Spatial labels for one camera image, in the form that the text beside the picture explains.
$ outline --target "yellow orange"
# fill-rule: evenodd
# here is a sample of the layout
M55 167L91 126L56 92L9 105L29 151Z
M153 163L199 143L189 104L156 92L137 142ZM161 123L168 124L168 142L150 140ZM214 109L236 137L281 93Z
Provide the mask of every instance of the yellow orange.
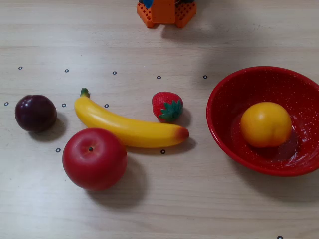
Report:
M248 108L240 120L245 140L254 147L277 147L286 142L292 132L288 112L273 102L261 102Z

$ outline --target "dark purple plum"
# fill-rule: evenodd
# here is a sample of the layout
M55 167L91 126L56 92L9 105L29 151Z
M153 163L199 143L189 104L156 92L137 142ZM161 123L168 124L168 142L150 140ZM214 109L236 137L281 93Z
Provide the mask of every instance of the dark purple plum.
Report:
M56 108L45 96L28 95L16 104L15 119L28 132L42 132L54 125Z

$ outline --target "red speckled bowl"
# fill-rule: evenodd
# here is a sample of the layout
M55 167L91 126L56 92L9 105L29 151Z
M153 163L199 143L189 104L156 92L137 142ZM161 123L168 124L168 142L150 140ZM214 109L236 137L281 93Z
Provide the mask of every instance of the red speckled bowl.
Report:
M240 132L240 118L251 105L274 102L289 113L293 133L278 148L256 149ZM252 67L223 79L207 103L207 123L217 144L242 165L275 176L298 176L319 168L319 86L278 67Z

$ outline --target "yellow banana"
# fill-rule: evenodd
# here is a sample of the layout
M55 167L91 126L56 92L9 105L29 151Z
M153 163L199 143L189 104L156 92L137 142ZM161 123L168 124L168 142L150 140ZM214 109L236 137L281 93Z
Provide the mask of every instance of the yellow banana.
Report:
M82 89L74 108L78 118L88 128L106 129L127 146L168 147L188 138L188 130L175 124L139 121L112 113L92 101L86 88Z

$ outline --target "plastic fruit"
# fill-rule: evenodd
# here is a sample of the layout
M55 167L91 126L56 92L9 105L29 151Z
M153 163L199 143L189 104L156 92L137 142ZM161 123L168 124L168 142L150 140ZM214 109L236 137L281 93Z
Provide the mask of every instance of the plastic fruit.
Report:
M188 130L174 124L152 123L114 114L88 97L82 89L74 103L75 113L88 128L103 128L115 134L124 145L156 148L177 145L188 138Z
M15 119L19 126L29 132L41 132L56 121L53 102L42 95L23 97L15 106Z
M245 140L254 147L277 147L286 142L292 132L288 112L281 105L262 102L248 108L240 120Z
M153 113L161 122L173 122L183 113L183 100L172 92L158 92L152 98Z
M63 151L63 167L73 183L86 190L101 191L123 176L127 153L110 132L87 128L75 134Z

